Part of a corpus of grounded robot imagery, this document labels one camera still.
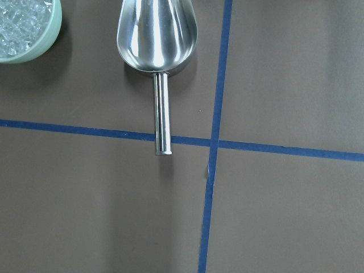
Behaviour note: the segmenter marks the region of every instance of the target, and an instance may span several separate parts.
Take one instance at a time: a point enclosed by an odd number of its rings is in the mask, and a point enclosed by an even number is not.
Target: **bowl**
[[[32,44],[28,49],[18,54],[14,54],[13,56],[0,57],[0,63],[14,64],[33,60],[45,53],[45,51],[47,51],[53,45],[56,38],[58,37],[62,23],[61,2],[60,0],[49,0],[48,2],[42,2],[52,4],[49,5],[51,7],[51,14],[49,16],[47,25],[44,24],[46,26],[44,27],[43,32],[39,33],[40,36],[36,40],[32,41]]]

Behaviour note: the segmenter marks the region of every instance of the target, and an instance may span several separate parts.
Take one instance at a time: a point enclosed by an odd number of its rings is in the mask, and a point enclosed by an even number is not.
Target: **blue tape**
[[[359,154],[355,152],[339,152],[339,151],[328,151],[328,150],[318,150],[309,148],[284,147],[284,146],[267,145],[267,144],[234,142],[226,140],[219,141],[219,148],[364,162],[364,154]]]
[[[202,233],[201,233],[200,257],[198,261],[198,273],[206,272],[213,192],[214,192],[215,173],[216,173],[216,161],[217,161],[218,143],[220,135],[222,100],[224,97],[226,62],[228,59],[232,5],[233,5],[233,0],[225,0],[224,18],[222,20],[220,56],[219,56],[217,80],[216,80],[216,95],[215,95],[214,113],[212,120],[211,144],[210,144],[210,155],[209,155],[209,165],[208,165],[209,175],[206,182],[205,206],[204,206],[204,215],[202,218]]]
[[[123,138],[123,139],[135,139],[144,141],[154,141],[154,134],[137,133],[129,131],[108,130],[108,129],[96,129],[87,127],[56,125],[47,123],[27,122],[27,121],[9,121],[6,119],[0,119],[0,127],[49,131],[57,133],[68,133],[78,135],[94,135],[97,137],[108,138]],[[176,144],[186,144],[195,146],[210,146],[210,140],[204,138],[189,138],[185,136],[172,136],[172,142]]]

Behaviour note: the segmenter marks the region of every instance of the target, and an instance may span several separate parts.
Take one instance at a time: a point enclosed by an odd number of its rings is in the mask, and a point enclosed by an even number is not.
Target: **blue tape line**
[[[198,261],[198,273],[206,272],[207,255],[210,237],[211,212],[213,203],[213,191],[216,173],[217,151],[220,135],[222,100],[224,97],[226,62],[228,59],[230,21],[233,0],[225,0],[224,18],[222,20],[220,56],[217,71],[216,95],[212,121],[211,144],[209,155],[209,175],[206,182],[204,215],[202,218],[202,234],[200,257]]]
[[[68,133],[78,135],[94,135],[97,137],[135,139],[144,141],[154,141],[154,134],[137,133],[119,130],[96,129],[87,127],[56,125],[47,123],[27,122],[27,121],[9,121],[0,119],[0,127],[10,127],[29,130],[40,130],[57,133]],[[204,138],[189,138],[185,136],[172,136],[172,142],[176,144],[186,144],[195,146],[210,146],[210,140]]]
[[[338,152],[309,148],[284,147],[277,145],[234,142],[226,140],[219,141],[219,148],[364,162],[364,154],[359,154],[355,152]]]

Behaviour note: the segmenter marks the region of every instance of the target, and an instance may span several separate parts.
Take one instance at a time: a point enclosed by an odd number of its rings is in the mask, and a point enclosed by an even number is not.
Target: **scoop handle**
[[[171,155],[169,127],[168,74],[156,73],[154,79],[154,117],[156,155]]]

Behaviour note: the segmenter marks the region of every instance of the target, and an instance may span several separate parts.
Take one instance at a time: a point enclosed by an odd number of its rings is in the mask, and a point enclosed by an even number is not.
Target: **green bowl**
[[[52,13],[48,26],[40,38],[27,50],[10,58],[0,58],[0,63],[15,64],[33,60],[47,51],[55,42],[62,24],[60,0],[52,0]]]

